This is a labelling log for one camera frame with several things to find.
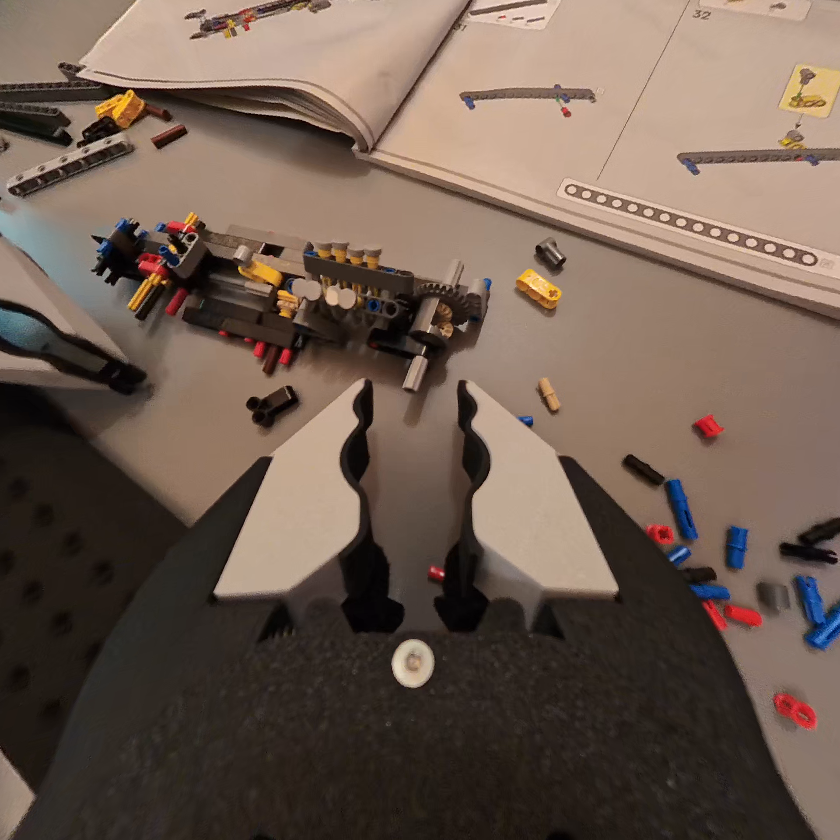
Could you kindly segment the lego instruction booklet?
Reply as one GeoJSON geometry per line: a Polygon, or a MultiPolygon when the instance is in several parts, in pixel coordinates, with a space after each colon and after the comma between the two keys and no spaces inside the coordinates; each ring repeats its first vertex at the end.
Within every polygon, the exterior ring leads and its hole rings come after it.
{"type": "Polygon", "coordinates": [[[135,2],[81,65],[838,319],[838,2],[135,2]]]}

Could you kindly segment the black double hole lego connector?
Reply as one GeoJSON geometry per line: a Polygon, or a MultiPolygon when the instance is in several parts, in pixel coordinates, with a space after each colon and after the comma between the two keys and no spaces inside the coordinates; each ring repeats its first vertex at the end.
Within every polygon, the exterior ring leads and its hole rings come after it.
{"type": "Polygon", "coordinates": [[[271,428],[279,415],[298,404],[299,397],[295,389],[290,385],[284,385],[265,397],[249,397],[245,406],[256,426],[271,428]]]}

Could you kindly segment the yellow lego liftarm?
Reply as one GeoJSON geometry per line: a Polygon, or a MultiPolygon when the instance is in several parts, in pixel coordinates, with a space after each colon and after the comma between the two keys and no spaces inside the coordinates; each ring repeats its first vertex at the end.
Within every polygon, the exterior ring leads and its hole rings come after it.
{"type": "Polygon", "coordinates": [[[556,309],[562,297],[562,291],[553,282],[534,269],[526,269],[515,280],[518,291],[537,302],[543,309],[556,309]]]}

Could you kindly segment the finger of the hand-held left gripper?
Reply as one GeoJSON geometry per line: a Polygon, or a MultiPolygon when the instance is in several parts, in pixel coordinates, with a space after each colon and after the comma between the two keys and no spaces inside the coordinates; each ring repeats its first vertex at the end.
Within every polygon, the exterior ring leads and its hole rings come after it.
{"type": "Polygon", "coordinates": [[[83,338],[118,346],[100,326],[20,248],[1,239],[2,339],[18,348],[85,365],[85,357],[60,349],[59,341],[83,338]]]}
{"type": "Polygon", "coordinates": [[[107,391],[131,394],[146,382],[146,373],[124,358],[116,346],[102,347],[83,338],[66,338],[59,348],[70,350],[73,359],[85,357],[85,365],[53,358],[46,351],[34,352],[1,341],[1,382],[76,391],[107,391]]]}

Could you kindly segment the yellow lego piece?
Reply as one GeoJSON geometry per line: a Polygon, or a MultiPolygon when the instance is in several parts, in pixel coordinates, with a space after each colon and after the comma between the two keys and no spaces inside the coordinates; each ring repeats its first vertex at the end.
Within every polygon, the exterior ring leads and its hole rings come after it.
{"type": "Polygon", "coordinates": [[[129,89],[96,105],[98,119],[108,117],[119,130],[126,130],[146,113],[147,103],[134,90],[129,89]]]}

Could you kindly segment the black lego beam assembly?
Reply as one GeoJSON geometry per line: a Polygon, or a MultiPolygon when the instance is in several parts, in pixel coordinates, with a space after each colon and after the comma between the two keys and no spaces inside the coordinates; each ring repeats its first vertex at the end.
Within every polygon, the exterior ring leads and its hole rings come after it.
{"type": "Polygon", "coordinates": [[[124,87],[81,78],[81,65],[62,61],[58,69],[63,80],[1,84],[2,130],[67,147],[72,143],[66,131],[70,118],[61,105],[99,103],[125,92],[124,87]]]}

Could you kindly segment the long light grey lego beam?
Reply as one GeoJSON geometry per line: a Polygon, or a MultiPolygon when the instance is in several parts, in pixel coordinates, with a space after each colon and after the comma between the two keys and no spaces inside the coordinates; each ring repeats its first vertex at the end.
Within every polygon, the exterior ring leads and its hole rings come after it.
{"type": "Polygon", "coordinates": [[[131,140],[113,135],[13,176],[7,181],[6,189],[12,196],[27,197],[134,151],[135,145],[131,140]]]}

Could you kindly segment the partly built lego chassis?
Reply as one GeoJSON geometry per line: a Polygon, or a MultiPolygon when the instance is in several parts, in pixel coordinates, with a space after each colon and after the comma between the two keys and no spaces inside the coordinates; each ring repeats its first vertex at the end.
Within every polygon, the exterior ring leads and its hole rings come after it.
{"type": "Polygon", "coordinates": [[[197,329],[253,347],[272,375],[309,342],[363,342],[406,363],[402,389],[418,393],[455,333],[479,329],[491,280],[465,278],[455,259],[440,279],[385,266],[382,248],[230,226],[196,214],[146,229],[121,218],[97,246],[92,272],[114,287],[131,280],[138,321],[157,308],[197,329]]]}

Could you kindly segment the pile of lego pins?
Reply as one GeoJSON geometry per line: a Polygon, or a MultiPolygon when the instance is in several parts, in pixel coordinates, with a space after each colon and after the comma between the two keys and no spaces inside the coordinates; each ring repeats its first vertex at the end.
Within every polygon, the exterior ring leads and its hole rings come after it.
{"type": "MultiPolygon", "coordinates": [[[[685,543],[696,542],[699,538],[697,525],[690,510],[685,489],[679,479],[666,479],[654,467],[635,455],[625,455],[623,467],[653,487],[664,487],[675,518],[679,536],[685,543]]],[[[673,567],[683,575],[684,580],[718,631],[724,631],[730,623],[742,627],[758,628],[763,624],[763,615],[751,608],[733,604],[729,589],[717,583],[718,577],[710,567],[685,567],[691,555],[687,544],[675,545],[673,529],[662,524],[650,524],[646,533],[651,540],[662,547],[673,545],[665,556],[673,567]]],[[[819,522],[801,533],[796,542],[781,542],[780,556],[787,560],[804,563],[838,565],[838,554],[824,547],[825,543],[838,537],[838,518],[819,522]]],[[[725,562],[730,571],[741,571],[744,567],[749,547],[749,530],[731,526],[727,532],[725,562]]],[[[838,603],[827,611],[819,590],[819,584],[812,575],[798,574],[794,577],[794,587],[799,594],[805,620],[810,627],[805,635],[806,644],[814,650],[826,650],[838,639],[838,603]]],[[[786,586],[769,581],[756,584],[761,603],[774,613],[781,613],[790,606],[790,595],[786,586]]],[[[777,692],[773,696],[776,713],[806,731],[817,728],[816,711],[803,700],[789,692],[777,692]]]]}

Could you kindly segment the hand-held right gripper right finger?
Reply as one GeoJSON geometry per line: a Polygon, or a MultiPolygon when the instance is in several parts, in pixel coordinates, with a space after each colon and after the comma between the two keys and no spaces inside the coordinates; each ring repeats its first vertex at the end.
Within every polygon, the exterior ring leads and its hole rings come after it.
{"type": "Polygon", "coordinates": [[[469,480],[435,610],[449,631],[477,629],[489,604],[519,604],[531,628],[547,602],[611,602],[618,583],[561,457],[472,381],[457,386],[469,480]]]}

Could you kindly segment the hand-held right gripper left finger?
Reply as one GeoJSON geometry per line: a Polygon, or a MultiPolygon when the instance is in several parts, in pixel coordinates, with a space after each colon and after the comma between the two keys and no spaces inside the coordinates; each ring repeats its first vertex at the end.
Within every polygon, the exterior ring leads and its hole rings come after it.
{"type": "Polygon", "coordinates": [[[275,601],[298,621],[325,598],[354,631],[400,626],[361,486],[373,395],[372,381],[358,380],[272,453],[213,590],[218,601],[275,601]]]}

